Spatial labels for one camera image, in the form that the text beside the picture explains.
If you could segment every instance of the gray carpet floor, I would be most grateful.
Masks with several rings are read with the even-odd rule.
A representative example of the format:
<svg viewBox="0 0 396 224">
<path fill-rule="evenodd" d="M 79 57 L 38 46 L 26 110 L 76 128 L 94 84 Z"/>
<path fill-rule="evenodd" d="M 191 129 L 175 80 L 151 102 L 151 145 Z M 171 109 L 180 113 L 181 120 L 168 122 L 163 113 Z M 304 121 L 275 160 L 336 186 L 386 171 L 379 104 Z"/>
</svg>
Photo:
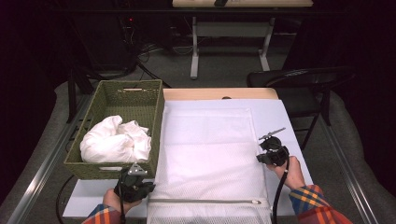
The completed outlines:
<svg viewBox="0 0 396 224">
<path fill-rule="evenodd" d="M 178 53 L 157 49 L 150 54 L 141 55 L 140 58 L 142 61 L 147 61 L 145 66 L 149 71 L 161 77 L 173 88 L 246 87 L 246 75 L 249 72 L 261 70 L 257 55 L 260 41 L 247 41 L 244 38 L 227 41 L 204 40 L 202 45 L 206 47 L 200 49 L 199 75 L 196 80 L 190 79 L 191 53 L 187 49 L 177 48 Z M 267 55 L 271 69 L 282 67 L 291 43 L 291 35 L 273 36 Z M 121 79 L 137 80 L 140 78 L 150 79 L 137 68 L 132 74 Z M 62 130 L 67 126 L 67 84 L 60 85 L 56 89 L 56 93 L 57 104 L 47 128 L 19 180 L 0 207 L 0 223 L 7 223 L 40 165 L 57 146 Z M 335 132 L 354 174 L 360 181 L 362 190 L 367 195 L 377 222 L 393 223 L 393 220 L 396 220 L 396 200 L 376 182 L 373 173 L 365 163 L 359 134 L 344 108 L 342 99 L 335 93 L 331 99 L 331 121 L 332 130 Z M 292 120 L 293 125 L 304 123 L 305 120 Z M 363 223 L 359 209 L 346 184 L 339 161 L 332 150 L 331 142 L 324 132 L 326 128 L 324 126 L 323 122 L 316 125 L 304 151 L 308 169 L 314 183 L 322 187 L 326 198 L 333 207 L 345 214 L 353 223 Z M 68 141 L 64 148 L 60 149 L 60 157 L 35 203 L 27 212 L 24 223 L 59 223 L 56 215 L 56 200 L 65 181 L 71 176 L 71 173 L 63 165 L 70 145 L 71 141 Z M 60 194 L 59 214 L 63 213 L 76 181 L 75 178 L 72 178 Z M 80 223 L 81 220 L 62 218 L 62 221 L 63 223 Z M 295 217 L 280 217 L 279 223 L 297 223 L 297 220 Z"/>
</svg>

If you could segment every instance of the black chair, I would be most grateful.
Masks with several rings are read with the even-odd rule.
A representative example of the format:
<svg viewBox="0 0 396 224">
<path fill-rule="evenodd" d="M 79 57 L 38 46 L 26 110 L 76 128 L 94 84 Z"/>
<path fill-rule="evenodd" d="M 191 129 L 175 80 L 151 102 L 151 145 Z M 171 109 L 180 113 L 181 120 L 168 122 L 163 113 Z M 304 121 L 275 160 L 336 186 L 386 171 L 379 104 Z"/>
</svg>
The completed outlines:
<svg viewBox="0 0 396 224">
<path fill-rule="evenodd" d="M 354 76 L 354 69 L 349 66 L 260 71 L 247 75 L 247 86 L 274 88 L 291 119 L 313 117 L 309 128 L 294 129 L 295 132 L 307 132 L 301 144 L 301 149 L 304 149 L 320 114 L 327 125 L 331 125 L 329 106 L 332 88 Z"/>
</svg>

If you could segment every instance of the dark background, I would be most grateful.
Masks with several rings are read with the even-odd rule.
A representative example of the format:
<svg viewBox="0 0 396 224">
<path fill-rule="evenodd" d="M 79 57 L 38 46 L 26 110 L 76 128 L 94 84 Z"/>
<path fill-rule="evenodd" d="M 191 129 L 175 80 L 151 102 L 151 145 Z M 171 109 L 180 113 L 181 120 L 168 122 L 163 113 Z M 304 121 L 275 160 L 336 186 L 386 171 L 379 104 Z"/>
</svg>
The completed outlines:
<svg viewBox="0 0 396 224">
<path fill-rule="evenodd" d="M 168 1 L 157 1 L 151 6 L 169 7 Z M 106 7 L 114 7 L 115 3 L 111 0 L 96 2 Z M 396 196 L 393 180 L 396 173 L 393 164 L 396 158 L 393 136 L 396 133 L 393 117 L 396 114 L 393 103 L 396 96 L 396 18 L 392 15 L 396 8 L 386 0 L 314 2 L 315 8 L 348 8 L 349 16 L 304 20 L 284 68 L 355 66 L 355 80 L 336 92 L 345 101 L 359 130 L 366 161 L 378 181 Z M 120 41 L 124 33 L 117 21 L 100 18 L 84 21 L 80 17 L 72 26 L 67 18 L 43 9 L 73 4 L 88 7 L 82 6 L 87 1 L 1 1 L 0 202 L 12 189 L 34 151 L 55 105 L 54 89 L 67 80 L 71 67 L 76 64 L 103 70 L 133 67 L 131 60 L 125 60 L 130 59 L 133 49 Z M 145 33 L 143 37 L 169 48 L 169 24 L 177 24 L 178 18 L 147 18 L 140 26 Z M 76 27 L 83 38 L 101 47 L 95 52 L 102 55 L 96 57 L 100 62 L 94 62 L 86 52 L 76 36 Z M 115 53 L 118 59 L 108 57 Z"/>
</svg>

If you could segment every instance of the white table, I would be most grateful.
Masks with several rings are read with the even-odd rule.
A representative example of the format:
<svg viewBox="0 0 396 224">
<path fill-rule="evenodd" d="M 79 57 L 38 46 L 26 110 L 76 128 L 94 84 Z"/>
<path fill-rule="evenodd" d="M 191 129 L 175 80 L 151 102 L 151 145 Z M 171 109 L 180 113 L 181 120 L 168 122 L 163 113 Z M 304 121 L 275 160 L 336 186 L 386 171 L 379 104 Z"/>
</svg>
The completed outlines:
<svg viewBox="0 0 396 224">
<path fill-rule="evenodd" d="M 173 0 L 173 7 L 214 7 L 215 0 Z M 224 7 L 312 7 L 312 0 L 229 0 Z M 192 18 L 192 61 L 191 79 L 198 78 L 198 36 L 244 36 L 264 37 L 262 48 L 259 49 L 260 62 L 263 71 L 270 67 L 266 58 L 275 18 L 268 21 L 250 22 L 214 22 L 198 21 Z"/>
<path fill-rule="evenodd" d="M 165 106 L 202 106 L 217 105 L 218 100 L 224 96 L 235 100 L 227 101 L 226 106 L 250 107 L 256 134 L 266 134 L 273 130 L 286 127 L 286 130 L 276 136 L 281 139 L 282 144 L 287 146 L 290 155 L 296 156 L 302 166 L 306 184 L 312 184 L 312 178 L 308 172 L 304 157 L 299 148 L 294 131 L 291 128 L 290 120 L 286 110 L 272 89 L 248 89 L 248 88 L 227 88 L 227 89 L 166 89 L 164 90 Z M 274 201 L 276 188 L 279 183 L 277 176 L 264 167 L 267 192 L 270 203 Z M 86 217 L 92 209 L 102 202 L 103 195 L 107 189 L 114 188 L 117 180 L 78 180 L 69 202 L 64 210 L 64 217 Z M 278 203 L 279 216 L 294 215 L 289 194 L 286 187 L 282 189 Z M 140 205 L 132 209 L 127 217 L 145 218 L 147 217 L 147 201 L 145 199 Z"/>
</svg>

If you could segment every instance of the black cable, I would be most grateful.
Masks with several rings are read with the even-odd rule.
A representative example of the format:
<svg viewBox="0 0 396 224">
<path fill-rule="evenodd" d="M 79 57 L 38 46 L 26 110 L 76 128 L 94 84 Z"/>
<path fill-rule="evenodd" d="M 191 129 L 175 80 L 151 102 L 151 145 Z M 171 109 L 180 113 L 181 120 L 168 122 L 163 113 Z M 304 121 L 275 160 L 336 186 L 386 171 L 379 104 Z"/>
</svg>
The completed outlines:
<svg viewBox="0 0 396 224">
<path fill-rule="evenodd" d="M 143 71 L 143 72 L 142 72 L 142 75 L 140 75 L 140 78 L 138 79 L 139 81 L 141 81 L 141 80 L 142 80 L 142 78 L 143 78 L 143 75 L 145 75 L 145 71 Z"/>
<path fill-rule="evenodd" d="M 276 219 L 277 203 L 279 201 L 280 191 L 282 190 L 282 187 L 285 184 L 286 178 L 288 177 L 289 163 L 290 163 L 290 158 L 288 157 L 288 159 L 286 160 L 285 172 L 283 173 L 282 178 L 280 178 L 280 182 L 279 182 L 279 185 L 277 186 L 277 190 L 276 190 L 276 196 L 274 198 L 273 214 L 274 214 L 274 223 L 275 224 L 277 224 L 277 219 Z"/>
<path fill-rule="evenodd" d="M 56 197 L 56 217 L 58 218 L 59 223 L 64 224 L 62 221 L 61 214 L 59 214 L 59 199 L 61 198 L 62 191 L 64 191 L 64 188 L 66 185 L 69 183 L 69 181 L 74 177 L 74 175 L 71 175 L 62 185 L 61 189 L 59 190 L 58 196 Z"/>
<path fill-rule="evenodd" d="M 124 224 L 126 222 L 126 219 L 125 219 L 125 211 L 123 209 L 123 191 L 121 188 L 121 183 L 122 183 L 121 177 L 122 174 L 120 174 L 119 177 L 119 194 L 120 194 L 120 208 L 121 208 L 120 223 Z"/>
<path fill-rule="evenodd" d="M 142 63 L 138 63 L 137 66 L 139 66 L 139 68 L 141 68 L 143 71 L 145 71 L 149 76 L 151 76 L 154 79 L 160 79 L 159 77 L 155 76 L 154 74 L 152 74 Z M 172 88 L 171 86 L 169 86 L 169 84 L 167 84 L 165 81 L 163 81 L 163 85 L 167 88 Z"/>
<path fill-rule="evenodd" d="M 64 150 L 66 151 L 66 153 L 69 153 L 68 147 L 69 147 L 70 143 L 72 143 L 72 141 L 67 142 L 66 145 L 64 146 Z"/>
<path fill-rule="evenodd" d="M 149 44 L 146 44 L 145 49 L 141 49 L 140 51 L 141 51 L 141 52 L 140 52 L 139 55 L 137 56 L 137 59 L 138 59 L 141 63 L 146 63 L 146 62 L 148 62 L 148 61 L 149 61 L 149 53 L 150 53 L 150 51 L 151 51 L 151 49 L 150 49 L 150 47 L 149 47 Z M 145 56 L 147 57 L 146 60 L 144 60 L 144 61 L 140 58 L 140 56 L 143 56 L 143 55 L 145 55 Z"/>
<path fill-rule="evenodd" d="M 125 71 L 123 71 L 120 74 L 116 74 L 116 75 L 113 75 L 113 76 L 105 76 L 105 78 L 107 78 L 108 80 L 112 80 L 112 79 L 116 79 L 116 78 L 120 78 L 120 77 L 127 77 L 129 75 L 130 71 L 131 70 L 126 69 Z"/>
</svg>

